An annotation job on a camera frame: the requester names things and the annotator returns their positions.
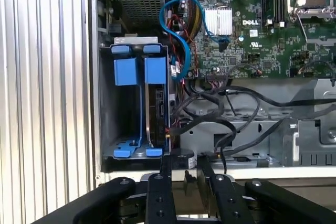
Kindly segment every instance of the heatsink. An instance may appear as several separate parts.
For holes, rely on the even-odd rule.
[[[212,33],[210,35],[231,35],[233,30],[232,9],[205,9],[205,23],[209,32]]]

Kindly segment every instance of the connector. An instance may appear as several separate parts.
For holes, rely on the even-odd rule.
[[[335,79],[335,78],[332,78],[332,79],[330,79],[330,81],[331,81],[331,86],[332,86],[332,87],[335,87],[336,79]]]

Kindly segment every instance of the screw hole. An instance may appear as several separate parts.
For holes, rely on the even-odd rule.
[[[236,211],[236,212],[233,212],[232,214],[233,214],[233,216],[236,217],[236,218],[239,218],[239,217],[240,217],[240,214],[239,214],[237,211]]]
[[[164,211],[163,211],[163,210],[160,210],[160,211],[158,211],[156,214],[157,214],[157,216],[159,216],[159,217],[163,217],[163,216],[164,216]]]

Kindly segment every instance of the black cable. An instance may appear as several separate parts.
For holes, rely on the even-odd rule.
[[[220,117],[224,113],[224,103],[222,102],[221,99],[219,99],[219,98],[217,98],[217,97],[215,97],[213,95],[206,94],[206,93],[202,93],[200,95],[203,98],[205,98],[206,100],[209,100],[210,102],[213,102],[213,103],[217,104],[218,105],[218,110],[213,111],[211,113],[208,113],[206,115],[202,115],[202,116],[199,116],[199,117],[195,118],[193,121],[191,121],[190,123],[188,123],[183,128],[170,128],[169,129],[170,136],[179,136],[179,135],[182,135],[183,133],[189,131],[190,129],[192,129],[196,125],[198,125],[198,124],[200,124],[202,122],[206,122],[206,121],[210,121],[210,120],[215,120],[215,119],[217,119],[218,117]]]
[[[187,99],[185,99],[183,102],[181,102],[180,105],[174,109],[174,111],[171,115],[172,121],[174,121],[174,119],[176,117],[178,117],[178,115],[181,113],[181,111],[184,108],[186,108],[190,103],[195,101],[198,96],[200,96],[200,94],[191,94]]]
[[[211,120],[211,121],[209,120],[208,122],[219,123],[219,124],[222,124],[222,125],[228,127],[231,130],[230,138],[232,138],[232,140],[237,135],[236,127],[232,123],[230,123],[228,120],[217,118],[217,119],[214,119],[214,120]],[[224,174],[226,174],[227,173],[227,164],[226,164],[225,156],[222,154],[222,152],[220,153],[220,158],[221,158],[223,166],[224,166]]]
[[[252,115],[248,118],[248,120],[246,121],[246,123],[244,123],[241,127],[239,127],[237,129],[237,133],[239,134],[242,130],[244,130],[252,121],[253,119],[257,116],[258,111],[260,109],[260,100],[255,97],[254,95],[248,93],[248,92],[233,92],[233,93],[229,93],[228,95],[232,95],[232,94],[248,94],[250,96],[252,96],[256,102],[257,102],[257,106],[256,109],[254,110],[254,112],[252,113]],[[215,143],[214,145],[214,152],[216,153],[218,146],[221,146],[220,152],[222,152],[223,148],[227,147],[232,141],[234,140],[234,138],[231,138],[230,134],[226,134],[225,136],[223,136],[222,138],[220,138],[217,143]]]
[[[308,115],[292,116],[292,117],[297,120],[309,120],[309,119],[315,119],[315,118],[319,118],[321,116],[327,115],[330,112],[335,111],[335,110],[336,110],[336,104],[332,104],[324,110],[316,111]]]
[[[333,103],[336,102],[336,99],[309,99],[309,100],[297,100],[297,101],[290,101],[290,102],[276,102],[268,97],[265,97],[264,95],[249,89],[245,87],[240,86],[229,86],[229,87],[223,87],[219,90],[219,92],[225,92],[225,90],[236,90],[236,91],[245,91],[250,93],[251,95],[256,96],[257,98],[273,105],[276,107],[292,107],[292,106],[309,106],[309,105],[321,105],[321,104],[327,104],[327,103]]]
[[[233,112],[233,115],[234,115],[234,116],[237,116],[237,113],[236,113],[236,111],[235,111],[235,108],[233,107],[233,105],[232,105],[232,103],[231,103],[231,100],[230,100],[229,96],[227,95],[227,93],[225,94],[225,97],[226,97],[226,100],[227,100],[227,102],[228,102],[228,104],[229,104],[229,106],[230,106],[230,108],[231,108],[231,110],[232,110],[232,112]]]
[[[239,146],[239,147],[235,148],[234,150],[225,151],[225,152],[223,152],[223,155],[224,156],[232,156],[234,154],[237,154],[238,152],[242,152],[246,149],[249,149],[253,146],[256,146],[257,144],[260,144],[266,137],[268,137],[270,134],[272,134],[285,119],[286,118],[281,119],[278,122],[276,122],[275,124],[273,124],[267,131],[265,131],[261,136],[256,138],[254,141],[252,141],[248,144],[244,144],[242,146]]]

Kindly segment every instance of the green circuit board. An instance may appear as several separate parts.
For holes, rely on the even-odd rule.
[[[246,61],[248,55],[257,55],[251,63],[262,71],[260,78],[293,77],[292,69],[299,69],[305,63],[324,60],[330,63],[336,57],[336,22],[334,19],[305,20],[307,35],[298,22],[288,19],[286,27],[263,26],[260,22],[261,0],[199,0],[204,8],[227,6],[232,9],[233,33],[226,50],[219,52],[219,45],[205,35],[202,27],[195,38],[198,54],[198,74],[194,71],[194,55],[188,73],[189,79],[204,79],[223,76],[236,64]],[[256,20],[258,25],[243,25],[243,20]],[[235,78],[254,77],[251,68],[241,68]],[[301,77],[328,77],[331,71],[323,65],[305,70]]]

